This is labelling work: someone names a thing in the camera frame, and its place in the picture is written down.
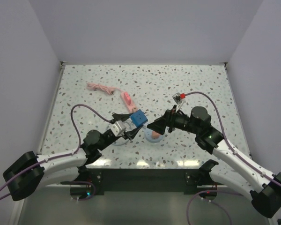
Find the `blue cube socket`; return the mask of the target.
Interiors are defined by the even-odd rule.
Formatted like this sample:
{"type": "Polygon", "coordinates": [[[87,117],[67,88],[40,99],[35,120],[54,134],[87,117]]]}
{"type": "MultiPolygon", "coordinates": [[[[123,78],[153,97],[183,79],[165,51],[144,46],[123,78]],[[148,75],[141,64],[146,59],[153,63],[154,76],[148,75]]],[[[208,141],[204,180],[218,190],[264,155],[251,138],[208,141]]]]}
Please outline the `blue cube socket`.
{"type": "Polygon", "coordinates": [[[132,113],[129,116],[130,120],[132,121],[132,123],[138,128],[138,127],[142,127],[145,123],[148,122],[148,119],[145,115],[145,113],[139,109],[136,112],[132,113]]]}

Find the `orange pink plug adapter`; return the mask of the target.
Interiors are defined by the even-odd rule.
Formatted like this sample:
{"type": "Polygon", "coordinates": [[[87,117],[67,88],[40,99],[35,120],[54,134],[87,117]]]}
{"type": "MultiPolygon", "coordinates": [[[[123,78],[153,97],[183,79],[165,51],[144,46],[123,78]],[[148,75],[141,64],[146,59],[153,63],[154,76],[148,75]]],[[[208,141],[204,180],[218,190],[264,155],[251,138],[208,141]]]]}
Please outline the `orange pink plug adapter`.
{"type": "Polygon", "coordinates": [[[160,137],[160,134],[159,133],[157,133],[157,132],[155,132],[155,131],[152,131],[151,132],[151,138],[152,139],[157,139],[157,138],[159,138],[160,137]]]}

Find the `blue round socket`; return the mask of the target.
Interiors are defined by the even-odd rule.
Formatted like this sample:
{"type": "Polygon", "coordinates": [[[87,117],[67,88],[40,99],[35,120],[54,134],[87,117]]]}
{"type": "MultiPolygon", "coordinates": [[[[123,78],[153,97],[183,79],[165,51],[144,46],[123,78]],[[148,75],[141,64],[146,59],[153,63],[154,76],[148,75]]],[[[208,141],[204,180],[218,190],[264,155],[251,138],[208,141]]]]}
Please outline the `blue round socket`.
{"type": "Polygon", "coordinates": [[[146,129],[145,129],[145,138],[146,138],[146,140],[147,140],[148,142],[150,142],[150,143],[158,143],[158,142],[160,142],[160,141],[162,140],[163,135],[160,135],[160,137],[157,138],[157,139],[152,139],[152,138],[151,138],[151,132],[152,132],[151,129],[149,129],[149,128],[146,128],[146,129]]]}

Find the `pink power strip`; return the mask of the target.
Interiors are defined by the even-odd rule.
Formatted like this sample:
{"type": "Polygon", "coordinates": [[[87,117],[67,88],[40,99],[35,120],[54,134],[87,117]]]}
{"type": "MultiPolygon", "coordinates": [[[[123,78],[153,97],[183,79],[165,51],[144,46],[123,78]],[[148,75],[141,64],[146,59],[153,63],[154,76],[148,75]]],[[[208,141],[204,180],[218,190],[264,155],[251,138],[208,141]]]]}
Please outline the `pink power strip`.
{"type": "Polygon", "coordinates": [[[116,98],[117,100],[120,100],[122,104],[126,107],[129,113],[133,113],[133,108],[137,105],[133,101],[132,97],[127,91],[123,91],[120,88],[117,87],[110,87],[110,86],[104,86],[99,83],[87,83],[87,89],[93,90],[93,91],[102,91],[110,96],[114,96],[113,98],[116,98]]]}

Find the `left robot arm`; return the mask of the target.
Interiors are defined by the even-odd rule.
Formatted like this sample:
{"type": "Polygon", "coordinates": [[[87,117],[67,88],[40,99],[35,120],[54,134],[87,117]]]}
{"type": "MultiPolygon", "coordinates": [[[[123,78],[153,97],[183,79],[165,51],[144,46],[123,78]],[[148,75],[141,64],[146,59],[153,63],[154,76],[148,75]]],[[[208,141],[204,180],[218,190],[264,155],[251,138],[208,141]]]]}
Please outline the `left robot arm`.
{"type": "Polygon", "coordinates": [[[101,152],[118,139],[132,140],[148,121],[142,110],[130,114],[114,113],[112,116],[104,133],[90,130],[84,139],[79,139],[75,150],[51,155],[29,151],[20,156],[3,173],[13,201],[25,199],[38,188],[53,183],[84,183],[88,178],[87,171],[83,170],[86,165],[96,162],[101,152]]]}

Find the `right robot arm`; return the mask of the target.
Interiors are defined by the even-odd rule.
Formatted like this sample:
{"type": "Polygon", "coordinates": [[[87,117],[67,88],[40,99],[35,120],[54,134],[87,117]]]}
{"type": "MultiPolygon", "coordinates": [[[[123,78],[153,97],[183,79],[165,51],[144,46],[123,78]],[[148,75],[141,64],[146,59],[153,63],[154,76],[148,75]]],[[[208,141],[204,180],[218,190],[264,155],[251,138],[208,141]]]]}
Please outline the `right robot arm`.
{"type": "Polygon", "coordinates": [[[254,209],[266,218],[272,218],[281,208],[281,172],[274,174],[238,150],[223,132],[212,126],[206,108],[196,106],[190,115],[186,115],[173,107],[147,127],[161,135],[174,129],[195,134],[195,142],[201,149],[222,160],[237,173],[236,176],[223,176],[206,168],[199,173],[202,183],[216,181],[228,186],[249,199],[254,209]]]}

